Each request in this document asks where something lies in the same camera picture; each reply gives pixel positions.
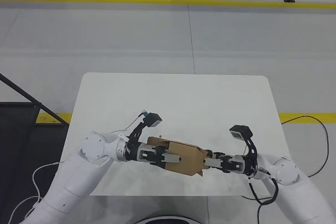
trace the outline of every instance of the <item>brown cardboard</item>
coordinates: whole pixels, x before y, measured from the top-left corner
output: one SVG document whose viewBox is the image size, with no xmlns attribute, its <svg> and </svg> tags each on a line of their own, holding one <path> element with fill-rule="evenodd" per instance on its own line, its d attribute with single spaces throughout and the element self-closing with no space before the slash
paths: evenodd
<svg viewBox="0 0 336 224">
<path fill-rule="evenodd" d="M 156 137 L 148 137 L 147 144 L 152 146 L 168 147 L 167 153 L 179 155 L 181 157 L 181 161 L 177 164 L 167 162 L 165 170 L 189 176 L 193 176 L 196 173 L 203 176 L 202 170 L 204 169 L 204 159 L 207 157 L 207 151 L 192 144 L 170 141 Z"/>
</svg>

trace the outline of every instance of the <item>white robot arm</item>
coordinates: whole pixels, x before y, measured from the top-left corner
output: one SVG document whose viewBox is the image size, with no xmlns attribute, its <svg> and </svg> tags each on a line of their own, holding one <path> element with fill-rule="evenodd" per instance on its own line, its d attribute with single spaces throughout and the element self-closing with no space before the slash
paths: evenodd
<svg viewBox="0 0 336 224">
<path fill-rule="evenodd" d="M 162 154 L 161 148 L 159 158 L 163 159 L 157 161 L 156 146 L 138 142 L 144 127 L 155 127 L 161 121 L 157 114 L 149 115 L 145 114 L 144 122 L 129 137 L 121 133 L 90 133 L 60 165 L 46 196 L 22 224 L 61 223 L 77 203 L 92 193 L 114 161 L 136 160 L 159 167 L 166 162 L 179 162 L 179 156 Z M 336 224 L 326 199 L 291 160 L 258 154 L 247 126 L 235 125 L 230 132 L 246 142 L 248 154 L 230 156 L 210 151 L 210 157 L 204 160 L 206 167 L 262 180 L 271 195 L 277 194 L 274 202 L 292 224 Z"/>
</svg>

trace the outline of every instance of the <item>concrete floor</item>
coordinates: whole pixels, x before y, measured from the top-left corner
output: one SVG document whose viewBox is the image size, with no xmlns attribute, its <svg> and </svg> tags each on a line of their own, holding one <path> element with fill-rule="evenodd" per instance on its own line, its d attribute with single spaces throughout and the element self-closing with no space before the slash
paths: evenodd
<svg viewBox="0 0 336 224">
<path fill-rule="evenodd" d="M 72 112 L 86 72 L 264 75 L 280 113 L 336 113 L 336 11 L 135 4 L 0 3 L 0 72 L 54 112 Z M 0 101 L 24 101 L 0 83 Z M 326 153 L 318 124 L 283 126 L 307 174 Z M 336 208 L 336 124 L 313 182 Z M 67 223 L 132 223 L 178 213 L 256 223 L 240 197 L 91 197 Z M 288 223 L 276 205 L 262 223 Z"/>
</svg>

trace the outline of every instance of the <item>black cable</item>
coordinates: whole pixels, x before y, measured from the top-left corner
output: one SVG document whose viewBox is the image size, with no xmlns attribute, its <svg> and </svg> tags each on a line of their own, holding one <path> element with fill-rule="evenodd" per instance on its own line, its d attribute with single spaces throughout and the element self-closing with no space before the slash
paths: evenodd
<svg viewBox="0 0 336 224">
<path fill-rule="evenodd" d="M 283 122 L 283 123 L 281 123 L 281 124 L 286 124 L 286 123 L 289 123 L 289 122 L 291 122 L 291 121 L 293 121 L 293 120 L 296 120 L 296 119 L 299 119 L 299 118 L 312 118 L 312 119 L 314 119 L 314 120 L 317 120 L 317 121 L 323 126 L 323 128 L 324 128 L 324 130 L 325 130 L 325 134 L 326 134 L 327 153 L 326 153 L 326 159 L 325 159 L 325 162 L 323 163 L 322 167 L 321 167 L 317 172 L 315 172 L 314 174 L 308 176 L 308 177 L 310 178 L 310 177 L 315 176 L 316 174 L 318 174 L 318 173 L 325 167 L 325 165 L 326 165 L 326 163 L 327 163 L 327 161 L 328 161 L 328 159 L 329 159 L 329 155 L 330 155 L 329 134 L 328 134 L 328 131 L 327 131 L 327 129 L 326 129 L 324 123 L 322 123 L 321 120 L 319 120 L 319 119 L 317 119 L 317 118 L 315 118 L 315 117 L 313 117 L 313 116 L 308 116 L 308 115 L 298 116 L 298 117 L 296 117 L 296 118 L 287 120 L 287 121 L 285 121 L 285 122 Z M 266 200 L 265 202 L 261 202 L 260 200 L 269 199 L 270 197 L 267 197 L 267 198 L 258 198 L 258 196 L 256 195 L 256 193 L 255 193 L 255 191 L 254 191 L 253 185 L 252 185 L 251 183 L 249 183 L 249 187 L 250 187 L 251 192 L 253 193 L 253 196 L 254 196 L 255 199 L 254 199 L 254 198 L 247 198 L 247 197 L 245 197 L 245 196 L 242 196 L 243 198 L 248 199 L 248 200 L 255 200 L 255 201 L 257 201 L 257 202 L 260 204 L 260 205 L 259 205 L 259 208 L 258 208 L 258 212 L 257 212 L 257 214 L 256 214 L 256 218 L 257 218 L 257 220 L 258 220 L 258 224 L 260 224 L 260 210 L 261 210 L 262 206 L 266 205 L 267 202 L 270 202 L 270 203 L 268 203 L 268 204 L 273 203 L 273 202 L 275 201 L 276 197 L 277 197 L 277 193 L 278 193 L 278 185 L 277 185 L 275 179 L 272 179 L 272 181 L 274 182 L 274 185 L 275 185 L 275 187 L 276 187 L 276 190 L 275 190 L 274 196 L 271 198 L 271 200 Z"/>
<path fill-rule="evenodd" d="M 322 123 L 321 120 L 319 120 L 319 119 L 317 119 L 317 118 L 315 118 L 315 117 L 313 117 L 313 116 L 308 116 L 308 115 L 298 116 L 298 117 L 296 117 L 296 118 L 287 120 L 287 121 L 285 121 L 285 122 L 283 122 L 283 123 L 281 123 L 281 124 L 286 124 L 286 123 L 288 123 L 288 122 L 291 122 L 291 121 L 296 120 L 296 119 L 299 119 L 299 118 L 312 118 L 312 119 L 317 120 L 317 121 L 324 127 L 325 134 L 326 134 L 326 142 L 327 142 L 327 154 L 326 154 L 326 159 L 325 159 L 325 162 L 324 162 L 324 164 L 322 165 L 322 167 L 321 167 L 317 172 L 315 172 L 314 174 L 308 176 L 308 177 L 312 177 L 312 176 L 315 176 L 316 174 L 318 174 L 321 170 L 323 170 L 323 168 L 325 167 L 325 165 L 326 165 L 326 163 L 327 163 L 327 160 L 329 159 L 329 155 L 330 155 L 329 134 L 328 134 L 328 132 L 327 132 L 327 129 L 326 129 L 324 123 Z"/>
<path fill-rule="evenodd" d="M 257 220 L 258 220 L 258 224 L 260 224 L 260 209 L 262 208 L 262 204 L 261 205 L 259 205 L 259 208 L 258 208 L 258 213 L 256 214 L 256 218 L 257 218 Z"/>
<path fill-rule="evenodd" d="M 243 198 L 247 199 L 247 200 L 255 200 L 255 198 L 247 198 L 246 196 L 242 196 Z M 271 197 L 266 197 L 266 198 L 259 198 L 259 200 L 265 200 L 265 199 L 269 199 Z"/>
</svg>

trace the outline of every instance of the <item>white table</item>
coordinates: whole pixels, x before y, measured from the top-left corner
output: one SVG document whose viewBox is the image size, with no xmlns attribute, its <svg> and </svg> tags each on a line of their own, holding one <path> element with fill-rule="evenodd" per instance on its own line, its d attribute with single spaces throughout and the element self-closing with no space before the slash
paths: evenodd
<svg viewBox="0 0 336 224">
<path fill-rule="evenodd" d="M 65 159 L 88 132 L 123 129 L 143 110 L 162 118 L 140 138 L 162 138 L 242 154 L 245 143 L 229 128 L 248 125 L 259 153 L 289 156 L 268 80 L 263 76 L 87 73 L 62 153 Z M 133 125 L 127 135 L 137 125 Z M 115 162 L 92 195 L 251 195 L 244 175 L 216 169 L 185 176 L 141 162 Z M 267 191 L 254 183 L 259 195 Z"/>
</svg>

